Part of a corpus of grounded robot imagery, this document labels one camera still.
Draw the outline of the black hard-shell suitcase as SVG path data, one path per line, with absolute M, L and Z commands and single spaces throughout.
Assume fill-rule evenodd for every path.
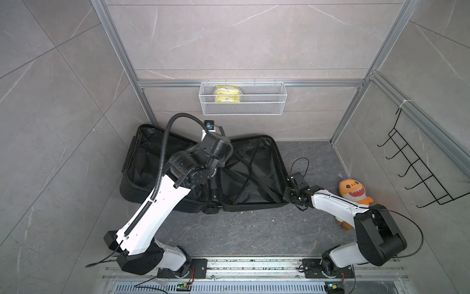
M 141 204 L 155 184 L 164 129 L 142 124 L 132 138 L 122 168 L 122 197 Z M 225 167 L 206 184 L 194 188 L 176 206 L 183 213 L 216 214 L 280 208 L 288 173 L 275 140 L 268 135 L 235 138 Z

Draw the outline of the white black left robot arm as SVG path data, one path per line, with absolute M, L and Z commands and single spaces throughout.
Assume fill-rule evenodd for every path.
M 180 118 L 193 120 L 203 128 L 201 142 L 166 159 L 171 127 Z M 170 119 L 163 134 L 154 187 L 126 225 L 105 235 L 106 245 L 122 271 L 144 275 L 158 268 L 182 278 L 190 271 L 188 253 L 180 246 L 161 243 L 155 234 L 177 204 L 196 186 L 213 178 L 233 152 L 222 127 L 212 127 L 188 113 Z

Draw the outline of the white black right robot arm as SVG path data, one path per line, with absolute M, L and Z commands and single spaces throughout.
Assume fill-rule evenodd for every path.
M 339 195 L 319 186 L 310 186 L 299 172 L 287 179 L 284 197 L 299 209 L 314 208 L 333 215 L 344 229 L 353 229 L 356 241 L 333 247 L 319 263 L 327 278 L 335 278 L 353 265 L 370 263 L 380 267 L 400 258 L 407 248 L 405 236 L 392 217 L 394 211 L 376 204 L 357 180 L 343 178 Z

